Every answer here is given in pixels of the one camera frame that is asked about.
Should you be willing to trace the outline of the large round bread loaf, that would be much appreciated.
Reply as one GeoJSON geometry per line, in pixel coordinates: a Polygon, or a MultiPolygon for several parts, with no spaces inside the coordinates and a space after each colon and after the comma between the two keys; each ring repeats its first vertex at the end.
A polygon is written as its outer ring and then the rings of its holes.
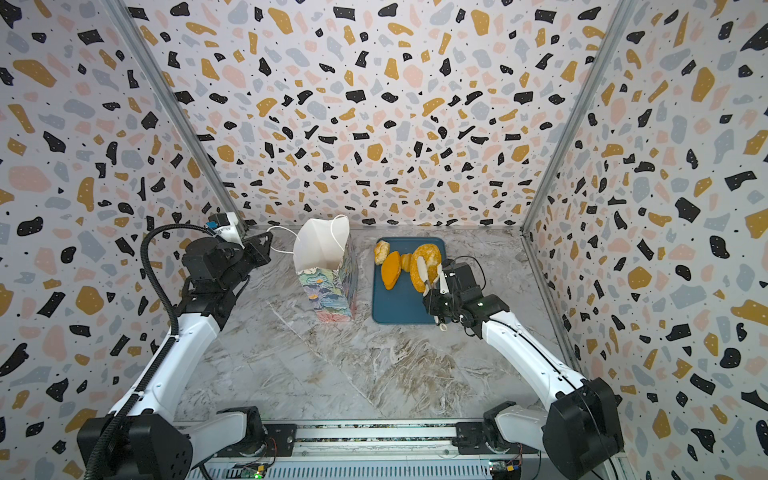
{"type": "Polygon", "coordinates": [[[422,244],[416,248],[410,258],[410,278],[414,289],[424,293],[428,286],[433,286],[438,277],[438,267],[442,264],[442,253],[433,243],[422,244]],[[427,280],[419,271],[419,260],[426,266],[427,280]]]}

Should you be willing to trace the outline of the small ridged bun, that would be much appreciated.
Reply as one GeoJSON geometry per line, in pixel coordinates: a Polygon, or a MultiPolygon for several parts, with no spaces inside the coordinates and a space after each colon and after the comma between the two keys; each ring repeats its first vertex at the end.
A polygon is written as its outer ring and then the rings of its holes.
{"type": "Polygon", "coordinates": [[[412,258],[413,258],[413,255],[411,253],[407,253],[407,254],[401,256],[401,270],[402,271],[407,272],[407,273],[411,272],[411,269],[412,269],[412,266],[411,266],[412,258]]]}

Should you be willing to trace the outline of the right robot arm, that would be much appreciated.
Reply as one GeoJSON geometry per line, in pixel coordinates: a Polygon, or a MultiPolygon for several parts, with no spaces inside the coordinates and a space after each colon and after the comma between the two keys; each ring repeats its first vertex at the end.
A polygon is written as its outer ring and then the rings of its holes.
{"type": "Polygon", "coordinates": [[[483,293],[472,269],[449,261],[429,276],[426,261],[411,260],[424,284],[423,305],[445,329],[458,323],[497,350],[529,384],[542,410],[504,402],[483,415],[476,433],[457,431],[459,448],[507,454],[528,446],[547,455],[567,479],[580,479],[624,447],[618,402],[601,378],[589,380],[536,340],[497,295],[483,293]]]}

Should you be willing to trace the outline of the orange oval bread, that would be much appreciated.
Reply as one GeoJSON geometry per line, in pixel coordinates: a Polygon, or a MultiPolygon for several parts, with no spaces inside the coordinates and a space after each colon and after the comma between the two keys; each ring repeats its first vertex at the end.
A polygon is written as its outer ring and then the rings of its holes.
{"type": "Polygon", "coordinates": [[[386,290],[392,290],[401,274],[401,256],[398,251],[392,251],[381,265],[381,278],[386,290]]]}

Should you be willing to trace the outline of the floral paper bag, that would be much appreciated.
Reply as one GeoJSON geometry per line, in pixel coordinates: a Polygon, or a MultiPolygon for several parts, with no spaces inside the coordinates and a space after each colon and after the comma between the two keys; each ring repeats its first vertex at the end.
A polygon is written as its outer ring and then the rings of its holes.
{"type": "Polygon", "coordinates": [[[321,322],[351,321],[355,315],[357,260],[347,216],[310,219],[294,233],[294,270],[321,322]]]}

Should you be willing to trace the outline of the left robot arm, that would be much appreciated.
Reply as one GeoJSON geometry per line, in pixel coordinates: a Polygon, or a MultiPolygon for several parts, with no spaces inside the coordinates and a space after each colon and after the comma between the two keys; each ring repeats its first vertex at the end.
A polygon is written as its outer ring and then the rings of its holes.
{"type": "Polygon", "coordinates": [[[77,434],[87,479],[184,479],[207,460],[234,446],[266,448],[267,430],[255,407],[217,413],[193,427],[175,425],[175,412],[203,354],[224,329],[253,270],[270,261],[270,232],[241,238],[223,227],[201,228],[182,256],[188,272],[178,304],[169,301],[148,258],[140,257],[151,285],[170,316],[170,329],[150,363],[109,413],[87,420],[77,434]]]}

